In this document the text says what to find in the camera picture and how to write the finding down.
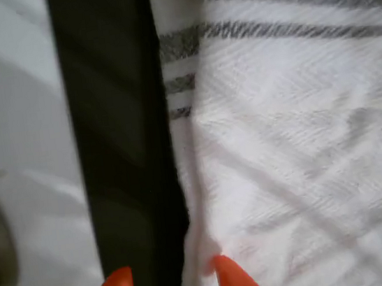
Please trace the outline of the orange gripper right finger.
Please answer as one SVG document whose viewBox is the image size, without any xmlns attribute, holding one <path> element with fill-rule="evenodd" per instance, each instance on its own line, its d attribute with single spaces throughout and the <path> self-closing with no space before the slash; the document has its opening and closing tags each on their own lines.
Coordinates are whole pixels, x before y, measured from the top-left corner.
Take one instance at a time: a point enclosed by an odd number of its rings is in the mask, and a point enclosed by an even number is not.
<svg viewBox="0 0 382 286">
<path fill-rule="evenodd" d="M 219 286 L 260 286 L 239 264 L 224 255 L 212 259 Z"/>
</svg>

